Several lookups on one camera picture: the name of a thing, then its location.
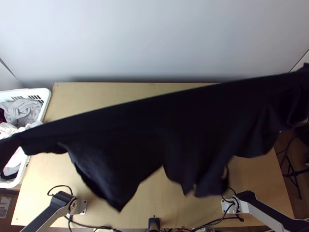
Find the black t-shirt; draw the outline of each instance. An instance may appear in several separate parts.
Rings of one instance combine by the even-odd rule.
[[[279,131],[308,117],[308,101],[301,70],[128,102],[0,140],[0,168],[20,145],[27,155],[69,152],[87,186],[119,211],[162,165],[184,194],[194,184],[197,197],[222,194],[232,156],[266,154]]]

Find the white plastic basket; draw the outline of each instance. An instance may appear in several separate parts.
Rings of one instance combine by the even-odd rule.
[[[49,100],[51,98],[51,91],[46,88],[39,89],[14,89],[9,91],[0,91],[0,102],[15,101],[23,98],[32,98],[42,103],[38,121],[42,121],[47,110]],[[17,177],[13,181],[8,181],[0,178],[0,188],[13,188],[17,186],[23,179],[30,156],[24,155],[20,164]]]

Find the tabletop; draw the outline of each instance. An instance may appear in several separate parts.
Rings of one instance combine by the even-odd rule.
[[[205,85],[210,84],[55,83],[44,122]],[[251,190],[260,201],[287,216],[294,217],[274,149],[266,155],[252,159],[233,157],[228,166],[230,186],[236,192]],[[148,219],[155,216],[161,219],[162,228],[180,228],[183,225],[193,228],[223,215],[220,196],[196,198],[192,193],[184,196],[181,186],[171,182],[163,168],[140,184],[134,197],[119,213],[90,191],[77,174],[68,154],[42,153],[30,159],[20,188],[12,225],[27,225],[36,218],[50,203],[51,197],[46,195],[47,191],[59,184],[69,185],[75,196],[88,201],[86,214],[74,216],[75,221],[87,225],[111,225],[118,229],[146,228]],[[218,226],[263,225],[251,215],[242,217],[244,222],[237,219],[224,220]],[[52,226],[67,227],[68,221],[59,218]]]

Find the white wall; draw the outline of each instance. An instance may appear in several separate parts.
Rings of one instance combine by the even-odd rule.
[[[0,63],[0,91],[20,88],[22,84]]]
[[[31,86],[282,73],[309,48],[308,9],[308,0],[2,1],[0,57]]]

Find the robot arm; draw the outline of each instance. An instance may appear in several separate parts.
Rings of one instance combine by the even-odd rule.
[[[275,232],[309,231],[309,222],[305,220],[292,219],[278,212],[277,210],[257,200],[255,194],[251,191],[238,193],[234,195],[233,198],[227,199],[227,201],[235,203],[235,205],[232,206],[227,213],[249,213]],[[227,201],[223,200],[221,202],[223,212],[225,212],[225,210],[233,204]]]
[[[60,191],[56,193],[50,205],[37,216],[22,232],[45,232],[58,218],[73,214],[85,214],[87,201],[77,199],[77,197]]]

